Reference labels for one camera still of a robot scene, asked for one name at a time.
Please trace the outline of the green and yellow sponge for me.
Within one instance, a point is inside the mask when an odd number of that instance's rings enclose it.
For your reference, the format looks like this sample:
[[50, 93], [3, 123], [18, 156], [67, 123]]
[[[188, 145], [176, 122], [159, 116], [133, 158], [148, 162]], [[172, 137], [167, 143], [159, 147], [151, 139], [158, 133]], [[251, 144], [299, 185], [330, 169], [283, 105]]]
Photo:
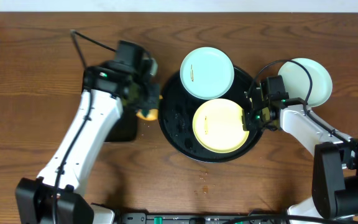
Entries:
[[155, 121], [158, 119], [158, 109], [160, 102], [163, 99], [162, 95], [158, 98], [149, 96], [141, 101], [141, 104], [135, 109], [136, 116], [146, 121]]

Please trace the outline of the yellow plate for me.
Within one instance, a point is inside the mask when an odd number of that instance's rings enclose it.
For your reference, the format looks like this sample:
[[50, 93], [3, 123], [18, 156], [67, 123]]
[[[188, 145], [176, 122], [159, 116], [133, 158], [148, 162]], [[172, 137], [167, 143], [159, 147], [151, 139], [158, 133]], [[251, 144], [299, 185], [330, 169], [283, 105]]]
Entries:
[[207, 150], [227, 154], [238, 150], [250, 132], [243, 129], [243, 109], [224, 98], [203, 103], [193, 116], [193, 133]]

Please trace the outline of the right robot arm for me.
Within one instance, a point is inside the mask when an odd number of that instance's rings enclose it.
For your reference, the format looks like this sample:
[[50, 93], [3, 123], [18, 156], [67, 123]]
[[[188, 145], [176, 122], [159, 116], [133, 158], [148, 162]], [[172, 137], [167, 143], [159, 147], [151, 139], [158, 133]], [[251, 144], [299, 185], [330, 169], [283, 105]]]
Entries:
[[337, 222], [358, 215], [358, 138], [334, 129], [304, 99], [290, 98], [280, 76], [251, 85], [246, 98], [245, 130], [282, 130], [313, 156], [311, 197], [287, 213]]

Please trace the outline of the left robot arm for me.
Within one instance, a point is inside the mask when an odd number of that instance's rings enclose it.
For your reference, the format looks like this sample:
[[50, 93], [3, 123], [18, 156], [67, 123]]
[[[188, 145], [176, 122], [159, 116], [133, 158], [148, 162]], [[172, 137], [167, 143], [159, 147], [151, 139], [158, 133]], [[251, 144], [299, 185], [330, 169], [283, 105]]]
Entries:
[[80, 105], [59, 148], [36, 179], [16, 187], [22, 223], [113, 223], [114, 210], [84, 199], [86, 185], [124, 111], [158, 106], [159, 87], [150, 81], [157, 68], [148, 51], [124, 40], [112, 60], [85, 67]]

